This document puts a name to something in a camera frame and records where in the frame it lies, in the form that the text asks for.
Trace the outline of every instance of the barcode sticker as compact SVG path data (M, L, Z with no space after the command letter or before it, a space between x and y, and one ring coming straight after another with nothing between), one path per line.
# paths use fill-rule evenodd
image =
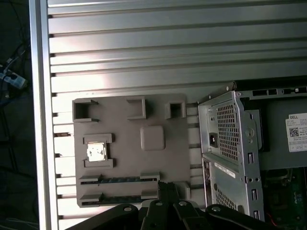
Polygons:
M230 171L229 169L226 169L225 167L223 167L222 165L218 164L218 163L214 163L214 166L220 170L222 170L223 172L227 173L228 175L232 176L233 178L236 178L236 174L233 173L232 171Z
M307 114L291 114L286 119L290 152L307 151Z

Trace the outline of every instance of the black cable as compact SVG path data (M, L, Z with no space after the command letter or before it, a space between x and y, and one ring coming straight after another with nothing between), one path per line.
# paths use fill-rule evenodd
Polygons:
M14 7L13 2L12 2L11 0L9 0L9 3L10 3L10 5L12 6L12 8L13 8L13 10L14 10L14 12L15 12L15 15L16 15L16 18L17 18L18 23L19 23L19 25L20 25L20 28L22 28L23 25L22 25L22 23L21 23L21 20L20 20L20 17L19 17L19 15L18 15L18 13L17 13L17 10L16 10L15 7ZM24 43L24 41L25 41L25 36L24 36L23 30L21 31L21 33L22 33L22 41L23 41L23 43Z
M30 43L30 34L27 33L27 32L30 32L30 28L29 26L24 23L22 27L20 27L20 30L19 30L19 37L22 38L22 33L24 33L24 41L23 41L23 44L26 46Z
M15 152L14 152L14 149L12 147L12 140L11 140L11 135L10 135L8 121L6 119L6 115L4 113L4 109L3 108L0 109L0 112L1 112L0 115L2 117L2 123L3 123L3 126L4 126L3 127L4 128L4 133L8 137L8 143L9 143L8 149L9 149L10 160L11 160L11 163L12 163L12 168L16 172L18 172L18 165L17 165L17 160L16 160Z
M23 78L25 78L25 62L26 62L26 59L27 59L27 55L28 55L28 52L26 50L22 59L21 59L20 67L19 67L19 70L18 70L19 74L21 73L21 76Z
M36 177L34 177L32 175L29 175L29 174L26 174L26 173L23 173L23 172L18 172L16 170L13 170L13 169L10 169L8 167L1 166L1 165L0 165L0 170L9 172L9 173L12 173L12 174L15 174L15 175L23 176L25 178L29 178L29 179L32 179L32 180L36 180Z
M2 80L1 80L1 86L0 86L0 102L2 101L2 95L3 95L3 82L5 80L5 78L7 77L7 75L5 75Z
M18 46L17 46L17 48L14 50L14 52L12 53L12 55L8 58L8 61L11 59L11 61L12 61L12 59L15 59L17 56L18 57L20 57L20 55L19 55L19 49L21 48L21 47L23 47L24 46L24 44L23 43L21 43L21 44L19 44ZM8 65L9 65L9 63L8 63L8 61L4 64L4 68L6 68Z
M17 5L17 6L25 6L25 7L29 7L29 5L28 5L28 4L26 4L26 3L14 2L14 1L11 1L11 2L12 2L12 4ZM10 1L0 0L0 3L8 3L8 4L10 4Z

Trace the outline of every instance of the screw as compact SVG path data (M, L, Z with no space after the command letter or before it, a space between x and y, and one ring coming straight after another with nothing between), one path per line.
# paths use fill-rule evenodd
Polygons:
M186 206L187 203L186 203L185 201L180 201L180 202L179 202L179 205L180 205L180 206Z
M219 212L219 211L221 211L221 209L219 207L212 207L212 211L213 212Z
M245 131L245 135L249 138L252 138L255 135L255 131L252 128L247 128Z

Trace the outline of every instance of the qr code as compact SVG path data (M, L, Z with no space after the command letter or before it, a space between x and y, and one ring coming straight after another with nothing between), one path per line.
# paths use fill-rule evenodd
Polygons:
M298 128L289 128L290 137L299 137Z

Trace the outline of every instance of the dark background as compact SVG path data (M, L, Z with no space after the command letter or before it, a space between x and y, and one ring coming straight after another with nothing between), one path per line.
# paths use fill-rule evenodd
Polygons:
M10 99L3 99L6 83L0 83L0 230L5 227L28 230L38 229L38 225L27 225L9 221L16 218L38 223L38 204L35 162L35 132L32 97L32 74L30 53L30 23L27 0L0 0L0 64L3 65L21 46L24 53L10 69L29 81L26 89L10 88ZM9 145L5 133L10 133ZM12 154L16 166L13 167Z

